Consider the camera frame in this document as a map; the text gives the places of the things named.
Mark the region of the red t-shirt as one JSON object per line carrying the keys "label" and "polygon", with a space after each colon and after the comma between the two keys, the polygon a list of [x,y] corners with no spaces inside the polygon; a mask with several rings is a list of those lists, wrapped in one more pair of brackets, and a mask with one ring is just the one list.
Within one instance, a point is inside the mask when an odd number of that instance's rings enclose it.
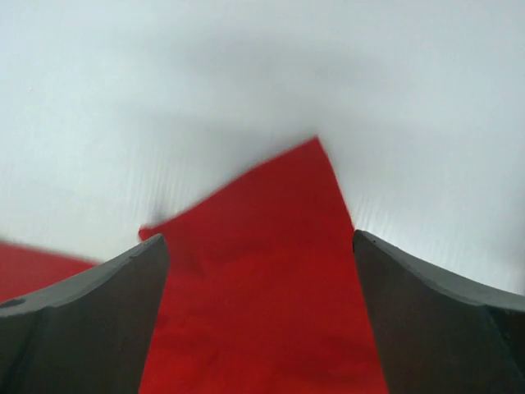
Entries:
{"label": "red t-shirt", "polygon": [[[170,267],[136,393],[384,393],[352,251],[318,139],[139,231]],[[2,303],[96,265],[2,244]]]}

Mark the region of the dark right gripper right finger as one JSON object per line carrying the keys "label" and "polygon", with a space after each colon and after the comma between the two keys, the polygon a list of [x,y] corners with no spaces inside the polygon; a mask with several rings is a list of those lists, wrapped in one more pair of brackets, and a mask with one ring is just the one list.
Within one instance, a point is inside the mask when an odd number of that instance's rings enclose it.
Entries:
{"label": "dark right gripper right finger", "polygon": [[391,393],[522,393],[524,298],[356,231],[358,278]]}

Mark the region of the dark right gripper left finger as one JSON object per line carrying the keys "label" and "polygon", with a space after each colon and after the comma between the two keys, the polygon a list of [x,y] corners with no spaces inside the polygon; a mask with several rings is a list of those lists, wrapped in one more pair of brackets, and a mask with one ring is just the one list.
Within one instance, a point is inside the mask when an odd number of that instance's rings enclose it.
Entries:
{"label": "dark right gripper left finger", "polygon": [[136,393],[170,267],[153,236],[1,305],[3,393]]}

